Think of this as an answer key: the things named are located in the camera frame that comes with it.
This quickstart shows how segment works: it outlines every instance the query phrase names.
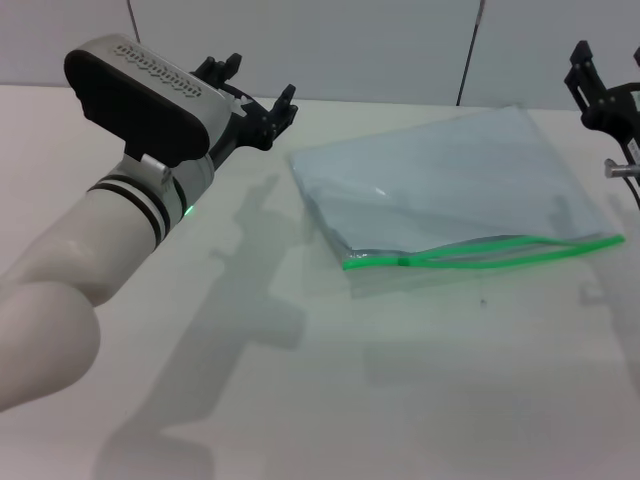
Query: green zipper seal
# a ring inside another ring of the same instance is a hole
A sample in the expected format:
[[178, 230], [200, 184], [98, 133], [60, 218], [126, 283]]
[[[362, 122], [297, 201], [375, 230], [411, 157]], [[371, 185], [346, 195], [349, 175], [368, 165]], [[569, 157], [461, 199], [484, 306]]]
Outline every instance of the green zipper seal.
[[[591, 242], [569, 242], [565, 240], [554, 240], [545, 237], [517, 237], [495, 242], [479, 243], [474, 245], [464, 245], [460, 247], [444, 247], [437, 250], [419, 253], [416, 255], [403, 257], [362, 257], [345, 260], [342, 263], [343, 270], [353, 270], [356, 268], [369, 268], [381, 266], [399, 267], [423, 267], [423, 268], [455, 268], [455, 269], [483, 269], [483, 268], [508, 268], [531, 263], [546, 262], [561, 258], [576, 257], [586, 253], [613, 247], [624, 243], [622, 235], [594, 240]], [[440, 258], [456, 257], [461, 255], [472, 255], [478, 253], [490, 253], [506, 251], [512, 248], [527, 245], [540, 244], [562, 247], [562, 250], [554, 252], [538, 253], [526, 255], [518, 258], [506, 260], [490, 260], [481, 262], [446, 261]]]

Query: plastic bag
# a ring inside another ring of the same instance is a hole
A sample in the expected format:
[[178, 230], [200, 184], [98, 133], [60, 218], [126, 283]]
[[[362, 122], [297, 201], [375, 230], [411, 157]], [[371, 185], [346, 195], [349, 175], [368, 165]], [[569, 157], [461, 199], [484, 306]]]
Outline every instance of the plastic bag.
[[515, 107], [294, 154], [345, 269], [500, 268], [624, 241]]

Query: white table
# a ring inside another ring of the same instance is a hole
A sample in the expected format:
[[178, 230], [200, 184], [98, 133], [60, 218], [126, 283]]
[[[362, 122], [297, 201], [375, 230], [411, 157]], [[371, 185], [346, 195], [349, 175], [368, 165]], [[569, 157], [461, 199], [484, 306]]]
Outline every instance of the white table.
[[[472, 110], [298, 104], [99, 309], [91, 371], [0, 415], [0, 477], [636, 480], [640, 213], [602, 175], [616, 143], [574, 112], [532, 112], [624, 247], [466, 279], [349, 276], [288, 154]], [[0, 87], [0, 145], [4, 269], [122, 143], [70, 90]]]

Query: white wall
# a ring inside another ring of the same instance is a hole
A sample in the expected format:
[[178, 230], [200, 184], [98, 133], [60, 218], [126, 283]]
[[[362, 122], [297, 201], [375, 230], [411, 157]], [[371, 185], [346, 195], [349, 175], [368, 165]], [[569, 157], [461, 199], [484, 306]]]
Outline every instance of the white wall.
[[133, 0], [142, 42], [186, 69], [244, 56], [235, 83], [276, 95], [455, 104], [479, 0]]
[[607, 87], [640, 82], [639, 0], [487, 0], [462, 105], [577, 108], [563, 80], [579, 40]]
[[114, 32], [133, 35], [126, 0], [0, 0], [0, 83], [65, 85], [67, 52]]

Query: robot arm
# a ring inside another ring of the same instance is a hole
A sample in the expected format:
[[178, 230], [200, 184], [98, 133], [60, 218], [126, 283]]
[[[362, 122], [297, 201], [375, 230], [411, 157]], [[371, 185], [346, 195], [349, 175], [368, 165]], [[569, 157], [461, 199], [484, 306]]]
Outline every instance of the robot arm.
[[125, 141], [122, 161], [0, 277], [0, 411], [77, 381], [109, 300], [212, 184], [238, 147], [269, 150], [297, 107], [266, 110], [226, 84], [241, 57], [193, 74], [112, 35], [74, 50], [65, 73], [85, 116]]
[[[640, 66], [640, 48], [634, 58]], [[635, 177], [640, 185], [640, 83], [627, 83], [607, 89], [593, 63], [593, 53], [585, 40], [578, 42], [571, 54], [571, 70], [564, 83], [581, 112], [582, 124], [590, 130], [611, 135], [619, 144], [628, 165], [605, 161], [607, 178]]]

